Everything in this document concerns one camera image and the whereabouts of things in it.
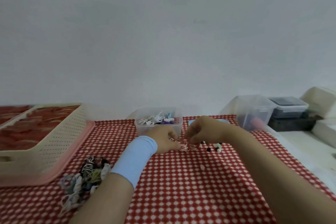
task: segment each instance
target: container with dark lid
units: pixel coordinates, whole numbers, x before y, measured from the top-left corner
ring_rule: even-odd
[[[308,104],[294,97],[269,98],[276,107],[272,113],[275,118],[298,118],[308,108]]]

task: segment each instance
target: blue wrist band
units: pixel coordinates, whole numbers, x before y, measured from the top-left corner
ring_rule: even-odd
[[[135,138],[114,164],[111,173],[122,175],[135,189],[143,169],[157,149],[158,145],[152,138],[148,136]]]

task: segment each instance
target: wall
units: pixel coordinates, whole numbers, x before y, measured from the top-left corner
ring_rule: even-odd
[[[218,114],[334,83],[336,0],[0,0],[0,104]]]

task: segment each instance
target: hand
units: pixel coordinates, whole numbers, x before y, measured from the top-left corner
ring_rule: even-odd
[[[156,125],[149,130],[145,136],[153,138],[157,143],[157,151],[155,154],[165,153],[170,150],[179,150],[181,145],[178,142],[173,142],[169,138],[177,140],[174,129],[168,125]]]
[[[185,138],[189,138],[191,144],[200,144],[201,141],[209,143],[231,143],[235,133],[242,130],[240,127],[228,124],[209,116],[201,116],[190,124]]]

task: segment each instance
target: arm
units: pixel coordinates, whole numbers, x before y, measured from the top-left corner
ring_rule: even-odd
[[[124,223],[134,189],[150,157],[180,148],[169,137],[177,138],[170,126],[157,126],[146,136],[134,139],[70,224]]]
[[[287,167],[244,129],[207,116],[193,122],[191,143],[231,144],[262,192],[279,223],[335,223],[336,204]]]

